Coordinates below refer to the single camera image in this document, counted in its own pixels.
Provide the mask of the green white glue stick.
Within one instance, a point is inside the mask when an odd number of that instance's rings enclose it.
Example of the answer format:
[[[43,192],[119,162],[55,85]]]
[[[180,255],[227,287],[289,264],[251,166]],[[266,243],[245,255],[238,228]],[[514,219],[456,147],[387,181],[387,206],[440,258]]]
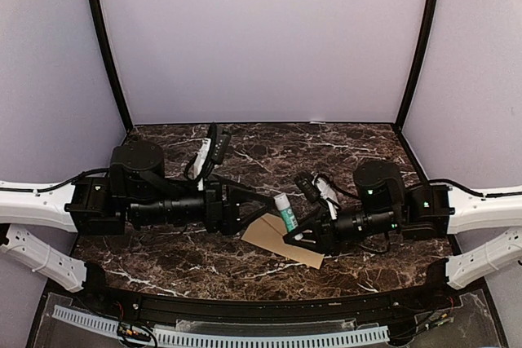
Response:
[[[285,228],[288,233],[292,232],[298,227],[298,220],[294,215],[288,196],[285,193],[280,193],[274,196],[274,202],[277,211],[285,223]]]

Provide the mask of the brown paper envelope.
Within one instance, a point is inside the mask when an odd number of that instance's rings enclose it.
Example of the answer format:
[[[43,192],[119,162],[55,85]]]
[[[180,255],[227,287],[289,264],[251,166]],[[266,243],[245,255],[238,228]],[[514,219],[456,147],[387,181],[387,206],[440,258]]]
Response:
[[[286,244],[283,241],[283,236],[286,233],[287,230],[281,217],[273,214],[264,214],[247,227],[241,239],[276,255],[304,264],[307,267],[319,269],[324,256]]]

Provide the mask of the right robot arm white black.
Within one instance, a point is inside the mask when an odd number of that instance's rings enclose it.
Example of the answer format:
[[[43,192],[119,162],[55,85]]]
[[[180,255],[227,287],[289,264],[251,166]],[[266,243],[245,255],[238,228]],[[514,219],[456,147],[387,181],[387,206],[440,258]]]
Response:
[[[340,253],[346,244],[391,231],[406,240],[429,240],[465,231],[501,228],[503,233],[466,253],[435,261],[426,285],[416,293],[417,304],[432,311],[448,296],[448,287],[470,283],[521,259],[521,189],[475,191],[449,179],[433,179],[406,187],[399,167],[387,161],[367,161],[354,171],[361,203],[341,209],[338,187],[320,175],[301,173],[296,185],[318,208],[283,238],[324,255]]]

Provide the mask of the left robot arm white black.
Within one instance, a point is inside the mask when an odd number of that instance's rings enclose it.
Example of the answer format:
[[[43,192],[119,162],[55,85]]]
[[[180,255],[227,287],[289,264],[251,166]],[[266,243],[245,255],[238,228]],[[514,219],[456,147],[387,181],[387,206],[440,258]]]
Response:
[[[1,252],[71,293],[82,292],[98,312],[115,305],[103,268],[61,253],[29,232],[52,227],[80,236],[122,235],[126,225],[184,226],[201,222],[209,233],[232,236],[273,209],[253,188],[213,173],[223,147],[194,157],[194,177],[167,178],[164,152],[152,142],[116,147],[107,168],[88,170],[62,183],[2,183]]]

